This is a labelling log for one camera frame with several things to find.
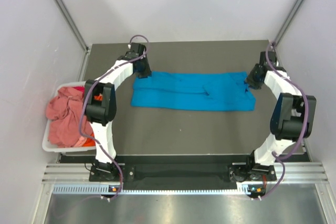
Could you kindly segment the blue t shirt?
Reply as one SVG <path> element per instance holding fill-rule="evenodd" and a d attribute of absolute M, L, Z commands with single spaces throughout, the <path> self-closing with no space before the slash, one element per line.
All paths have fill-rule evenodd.
<path fill-rule="evenodd" d="M 256 99 L 244 82 L 246 72 L 152 72 L 133 84 L 131 105 L 186 111 L 253 111 Z"/>

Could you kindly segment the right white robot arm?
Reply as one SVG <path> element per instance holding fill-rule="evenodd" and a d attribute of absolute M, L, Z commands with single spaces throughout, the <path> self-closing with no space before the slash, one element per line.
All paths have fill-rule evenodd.
<path fill-rule="evenodd" d="M 270 119 L 270 134 L 263 144 L 251 153 L 251 163 L 245 166 L 245 174 L 252 180 L 264 174 L 264 167 L 274 164 L 276 158 L 288 147 L 299 147 L 312 132 L 317 100 L 304 95 L 291 81 L 286 70 L 279 65 L 274 51 L 262 51 L 259 63 L 245 79 L 250 88 L 267 86 L 277 99 Z"/>

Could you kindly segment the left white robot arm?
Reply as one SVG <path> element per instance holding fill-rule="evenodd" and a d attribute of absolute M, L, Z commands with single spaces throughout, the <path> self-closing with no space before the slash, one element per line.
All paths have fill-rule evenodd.
<path fill-rule="evenodd" d="M 114 65 L 101 77 L 85 83 L 85 116 L 93 130 L 96 143 L 96 160 L 103 163 L 101 174 L 107 180 L 114 180 L 119 168 L 112 161 L 116 157 L 113 146 L 112 123 L 117 112 L 116 90 L 130 76 L 139 78 L 152 75 L 146 46 L 132 42 L 124 56 L 120 56 Z"/>

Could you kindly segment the magenta t shirt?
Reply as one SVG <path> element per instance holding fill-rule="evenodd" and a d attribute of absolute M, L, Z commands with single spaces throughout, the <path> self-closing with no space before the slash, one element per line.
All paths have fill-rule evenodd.
<path fill-rule="evenodd" d="M 80 87 L 80 86 L 74 87 L 74 89 L 79 90 L 81 92 L 85 91 L 85 88 L 84 87 Z"/>

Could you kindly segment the salmon pink t shirt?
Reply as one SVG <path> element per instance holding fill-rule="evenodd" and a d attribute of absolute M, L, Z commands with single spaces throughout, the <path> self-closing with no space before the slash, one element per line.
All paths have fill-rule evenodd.
<path fill-rule="evenodd" d="M 79 134 L 79 121 L 84 92 L 74 87 L 61 87 L 49 101 L 46 117 L 51 120 L 48 140 L 58 147 L 82 147 L 86 137 Z"/>

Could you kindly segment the orange t shirt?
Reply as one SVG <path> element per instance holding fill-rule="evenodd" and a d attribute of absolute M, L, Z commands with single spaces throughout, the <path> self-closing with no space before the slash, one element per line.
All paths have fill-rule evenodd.
<path fill-rule="evenodd" d="M 99 95 L 94 95 L 93 97 L 95 101 L 102 101 L 101 93 Z M 82 145 L 82 147 L 93 147 L 93 146 L 95 146 L 95 141 L 92 140 L 91 138 L 86 138 L 86 141 Z"/>

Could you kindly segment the white plastic laundry basket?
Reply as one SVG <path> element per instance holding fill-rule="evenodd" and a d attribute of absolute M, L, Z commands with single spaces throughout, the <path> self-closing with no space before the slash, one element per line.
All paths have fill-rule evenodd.
<path fill-rule="evenodd" d="M 66 84 L 62 84 L 60 85 L 57 90 L 54 93 L 54 97 L 58 94 L 58 90 L 61 87 L 75 87 L 75 86 L 82 86 L 84 87 L 85 82 L 84 81 L 80 81 L 80 82 L 70 82 L 70 83 L 66 83 Z M 95 150 L 96 147 L 58 147 L 57 145 L 51 144 L 48 140 L 48 133 L 49 133 L 49 125 L 50 125 L 51 120 L 47 119 L 47 126 L 45 129 L 45 133 L 44 133 L 44 138 L 43 138 L 43 142 L 42 142 L 42 147 L 46 152 L 55 152 L 55 153 L 66 153 L 66 152 L 85 152 L 85 151 L 92 151 Z"/>

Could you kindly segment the aluminium front frame rail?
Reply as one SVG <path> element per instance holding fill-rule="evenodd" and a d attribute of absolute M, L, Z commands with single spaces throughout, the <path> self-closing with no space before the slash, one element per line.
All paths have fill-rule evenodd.
<path fill-rule="evenodd" d="M 318 162 L 285 163 L 284 184 L 325 184 L 328 182 L 324 167 Z M 77 184 L 89 181 L 89 171 L 83 164 L 48 164 L 43 183 Z"/>

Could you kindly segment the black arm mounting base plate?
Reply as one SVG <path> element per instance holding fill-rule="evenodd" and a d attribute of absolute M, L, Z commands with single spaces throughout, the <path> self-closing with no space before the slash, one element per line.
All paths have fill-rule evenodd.
<path fill-rule="evenodd" d="M 274 182 L 274 166 L 254 169 L 250 155 L 119 155 L 116 164 L 93 156 L 67 156 L 83 164 L 90 182 L 123 182 L 123 189 L 233 189 L 234 183 Z"/>

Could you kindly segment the left aluminium frame post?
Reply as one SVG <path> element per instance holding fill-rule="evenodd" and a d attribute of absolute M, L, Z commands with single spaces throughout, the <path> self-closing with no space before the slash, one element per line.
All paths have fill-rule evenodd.
<path fill-rule="evenodd" d="M 75 36 L 78 44 L 80 47 L 84 50 L 84 52 L 87 52 L 89 49 L 89 46 L 86 44 L 83 36 L 81 35 L 77 25 L 75 24 L 68 8 L 66 7 L 63 0 L 54 0 L 56 3 L 60 13 L 62 14 L 63 18 L 65 19 L 67 25 L 69 26 L 70 30 L 72 31 L 73 35 Z"/>

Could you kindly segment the aluminium frame post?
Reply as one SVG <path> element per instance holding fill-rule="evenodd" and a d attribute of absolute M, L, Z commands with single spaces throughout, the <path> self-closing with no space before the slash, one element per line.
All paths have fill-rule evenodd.
<path fill-rule="evenodd" d="M 280 44 L 282 39 L 284 38 L 287 30 L 289 29 L 290 25 L 294 21 L 296 15 L 299 13 L 302 5 L 304 4 L 305 0 L 295 0 L 289 13 L 287 14 L 285 20 L 283 21 L 282 25 L 280 26 L 279 31 L 277 32 L 275 38 L 271 42 L 271 46 L 275 48 L 277 45 Z"/>
<path fill-rule="evenodd" d="M 68 8 L 66 7 L 63 0 L 54 0 L 56 3 L 60 13 L 62 14 L 63 18 L 65 19 L 67 25 L 69 26 L 70 30 L 72 31 L 73 35 L 75 36 L 78 44 L 80 47 L 84 50 L 84 52 L 87 52 L 89 49 L 89 46 L 86 44 L 83 36 L 81 35 L 77 25 L 75 24 Z"/>

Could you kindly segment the right aluminium frame post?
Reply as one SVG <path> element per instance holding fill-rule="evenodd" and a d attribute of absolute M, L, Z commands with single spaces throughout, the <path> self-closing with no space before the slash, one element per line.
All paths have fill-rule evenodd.
<path fill-rule="evenodd" d="M 284 38 L 287 30 L 289 29 L 290 25 L 294 21 L 296 15 L 299 13 L 302 5 L 304 4 L 305 0 L 295 0 L 289 13 L 287 14 L 285 20 L 283 21 L 282 25 L 280 26 L 279 31 L 277 32 L 275 38 L 271 42 L 271 46 L 275 48 L 277 45 L 280 44 L 282 39 Z"/>

